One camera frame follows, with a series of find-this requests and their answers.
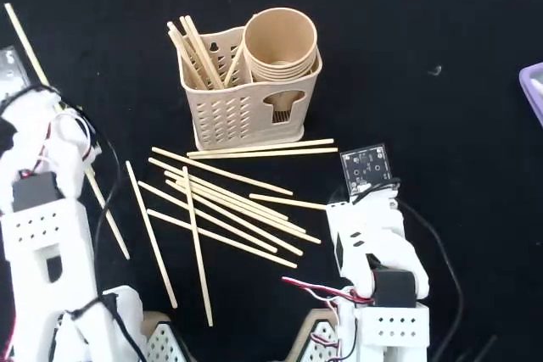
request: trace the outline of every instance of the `stack of paper cups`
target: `stack of paper cups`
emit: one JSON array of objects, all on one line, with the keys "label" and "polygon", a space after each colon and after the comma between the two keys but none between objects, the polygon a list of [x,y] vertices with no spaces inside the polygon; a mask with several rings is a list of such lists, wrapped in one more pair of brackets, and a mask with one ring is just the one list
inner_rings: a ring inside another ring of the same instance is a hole
[{"label": "stack of paper cups", "polygon": [[316,28],[292,8],[255,14],[243,36],[245,60],[257,81],[292,81],[311,69],[316,58]]}]

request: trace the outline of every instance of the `keyhole-shaped cutout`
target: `keyhole-shaped cutout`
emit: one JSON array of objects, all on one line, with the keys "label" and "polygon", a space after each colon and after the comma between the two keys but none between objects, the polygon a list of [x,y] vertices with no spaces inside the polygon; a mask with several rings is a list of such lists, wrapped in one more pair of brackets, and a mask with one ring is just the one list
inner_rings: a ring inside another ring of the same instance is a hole
[{"label": "keyhole-shaped cutout", "polygon": [[282,91],[264,98],[264,103],[273,106],[272,123],[284,123],[290,120],[290,112],[294,102],[305,96],[303,91]]}]

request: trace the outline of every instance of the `plastic utensil caddy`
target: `plastic utensil caddy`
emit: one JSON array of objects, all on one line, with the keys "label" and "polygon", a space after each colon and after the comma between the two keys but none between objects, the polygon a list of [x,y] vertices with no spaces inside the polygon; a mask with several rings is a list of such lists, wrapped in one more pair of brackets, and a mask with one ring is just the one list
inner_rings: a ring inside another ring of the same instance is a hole
[{"label": "plastic utensil caddy", "polygon": [[[219,76],[224,78],[242,41],[243,27],[202,35],[210,50],[211,60]],[[307,75],[293,81],[253,82],[249,66],[242,55],[233,71],[232,87],[221,90],[195,89],[193,78],[177,55],[181,85],[187,94],[193,116],[194,139],[198,150],[233,148],[283,142],[296,142],[304,135],[304,119],[316,78],[322,69],[321,55]],[[202,67],[194,67],[211,87]],[[297,92],[288,111],[275,110],[266,99],[279,92]]]}]

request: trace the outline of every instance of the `white wire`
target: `white wire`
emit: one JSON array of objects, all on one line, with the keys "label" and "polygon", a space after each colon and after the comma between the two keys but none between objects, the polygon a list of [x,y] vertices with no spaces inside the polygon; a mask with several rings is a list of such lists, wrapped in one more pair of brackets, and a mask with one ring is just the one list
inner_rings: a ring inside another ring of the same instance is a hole
[{"label": "white wire", "polygon": [[85,136],[87,137],[87,145],[85,147],[85,151],[83,152],[83,154],[85,154],[86,152],[89,152],[91,150],[91,130],[90,128],[88,127],[88,123],[86,120],[84,120],[80,115],[77,114],[77,112],[74,110],[74,109],[65,109],[63,110],[62,112],[58,112],[52,119],[51,119],[51,122],[50,124],[52,125],[53,122],[58,119],[60,116],[69,116],[71,117],[72,119],[78,121],[79,123],[81,123],[83,125],[83,129],[85,129]]},{"label": "white wire", "polygon": [[59,165],[54,160],[50,159],[47,156],[37,156],[37,159],[39,161],[45,161],[46,163],[48,163],[54,169],[57,169],[59,167]]}]

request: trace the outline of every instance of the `purple container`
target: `purple container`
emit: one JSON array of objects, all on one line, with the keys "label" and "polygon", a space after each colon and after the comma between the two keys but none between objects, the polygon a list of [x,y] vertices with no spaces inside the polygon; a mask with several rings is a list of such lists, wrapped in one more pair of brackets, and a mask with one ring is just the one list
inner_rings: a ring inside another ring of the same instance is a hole
[{"label": "purple container", "polygon": [[[520,71],[518,75],[520,85],[524,89],[524,94],[532,105],[532,109],[543,126],[543,63],[530,65]],[[541,86],[537,86],[533,81],[538,81]]]}]

